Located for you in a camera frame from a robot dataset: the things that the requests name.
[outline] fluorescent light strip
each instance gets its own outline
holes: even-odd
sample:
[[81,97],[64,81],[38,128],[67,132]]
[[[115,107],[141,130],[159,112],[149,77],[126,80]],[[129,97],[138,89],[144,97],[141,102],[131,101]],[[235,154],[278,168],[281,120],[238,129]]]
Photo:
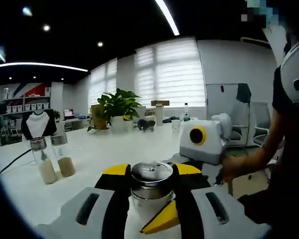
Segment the fluorescent light strip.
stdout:
[[76,67],[71,67],[71,66],[62,66],[62,65],[55,65],[55,64],[47,64],[47,63],[37,63],[37,62],[12,62],[12,63],[4,63],[0,64],[0,67],[4,66],[52,66],[52,67],[60,67],[60,68],[66,68],[66,69],[71,69],[71,70],[76,70],[76,71],[84,71],[88,72],[88,70],[81,69],[81,68],[76,68]]
[[173,31],[174,35],[178,36],[179,32],[178,32],[177,26],[174,22],[173,17],[170,14],[165,2],[163,0],[155,0],[155,2],[159,6],[160,10],[163,12],[163,14],[164,14],[166,20],[168,21],[168,24],[169,24],[171,30]]

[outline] green leaves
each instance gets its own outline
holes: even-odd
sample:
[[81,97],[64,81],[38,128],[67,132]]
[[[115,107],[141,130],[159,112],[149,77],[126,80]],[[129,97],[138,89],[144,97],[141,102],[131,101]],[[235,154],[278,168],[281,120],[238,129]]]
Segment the green leaves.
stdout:
[[119,88],[116,89],[115,95],[111,93],[104,93],[98,98],[98,103],[104,107],[104,118],[109,122],[111,117],[115,116],[133,116],[138,117],[135,108],[141,106],[136,101],[139,98],[132,91],[124,91]]

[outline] metal canister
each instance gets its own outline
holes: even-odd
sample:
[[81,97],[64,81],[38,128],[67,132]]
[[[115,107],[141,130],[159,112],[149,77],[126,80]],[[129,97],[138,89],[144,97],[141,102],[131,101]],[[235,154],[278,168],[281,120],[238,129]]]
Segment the metal canister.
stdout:
[[140,219],[147,223],[174,197],[173,168],[162,162],[138,163],[131,172],[133,206]]

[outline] laptop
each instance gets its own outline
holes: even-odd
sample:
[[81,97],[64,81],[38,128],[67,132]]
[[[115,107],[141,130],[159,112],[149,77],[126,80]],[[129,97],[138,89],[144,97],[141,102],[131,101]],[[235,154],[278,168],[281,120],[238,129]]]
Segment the laptop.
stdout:
[[64,119],[65,120],[70,120],[70,119],[75,119],[74,113],[72,109],[65,109],[64,110]]

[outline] ceiling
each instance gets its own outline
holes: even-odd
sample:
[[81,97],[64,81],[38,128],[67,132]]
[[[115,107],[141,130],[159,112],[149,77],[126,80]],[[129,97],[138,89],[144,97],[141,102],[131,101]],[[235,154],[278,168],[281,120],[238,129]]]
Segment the ceiling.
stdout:
[[[197,39],[266,40],[264,18],[242,22],[244,0],[165,0],[180,36]],[[32,16],[22,14],[28,6]],[[49,32],[42,30],[49,24]],[[152,43],[174,38],[154,0],[0,0],[0,46],[6,62],[42,62],[92,70]],[[0,68],[0,85],[20,82],[74,83],[85,72],[46,67]]]

